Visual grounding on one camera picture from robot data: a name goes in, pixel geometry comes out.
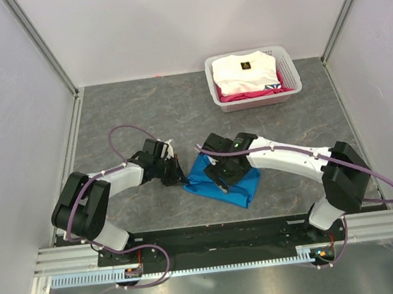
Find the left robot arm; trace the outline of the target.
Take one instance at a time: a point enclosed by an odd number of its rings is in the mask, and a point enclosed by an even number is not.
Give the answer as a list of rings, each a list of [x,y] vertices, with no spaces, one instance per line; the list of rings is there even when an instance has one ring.
[[[158,179],[164,186],[186,185],[171,140],[146,139],[143,148],[122,165],[90,175],[70,174],[52,212],[52,225],[71,242],[88,241],[112,250],[123,264],[137,257],[131,233],[107,219],[109,200],[130,188]]]

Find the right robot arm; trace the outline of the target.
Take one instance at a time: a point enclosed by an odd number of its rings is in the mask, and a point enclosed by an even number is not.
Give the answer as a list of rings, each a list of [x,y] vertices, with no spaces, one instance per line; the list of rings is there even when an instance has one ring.
[[[274,169],[315,180],[325,191],[312,205],[304,234],[320,242],[332,224],[346,214],[359,213],[370,176],[367,164],[346,142],[333,147],[304,147],[274,142],[254,133],[239,133],[233,140],[211,133],[199,153],[210,160],[207,177],[228,192],[252,169]]]

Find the blue cloth napkin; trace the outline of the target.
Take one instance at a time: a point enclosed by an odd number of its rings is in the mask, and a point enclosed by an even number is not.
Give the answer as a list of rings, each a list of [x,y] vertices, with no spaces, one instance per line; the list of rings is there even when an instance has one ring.
[[[228,193],[223,192],[204,172],[210,165],[207,155],[199,154],[187,177],[189,184],[183,189],[192,195],[207,197],[214,200],[233,204],[242,208],[249,208],[260,184],[260,170],[251,169],[242,180],[230,187]]]

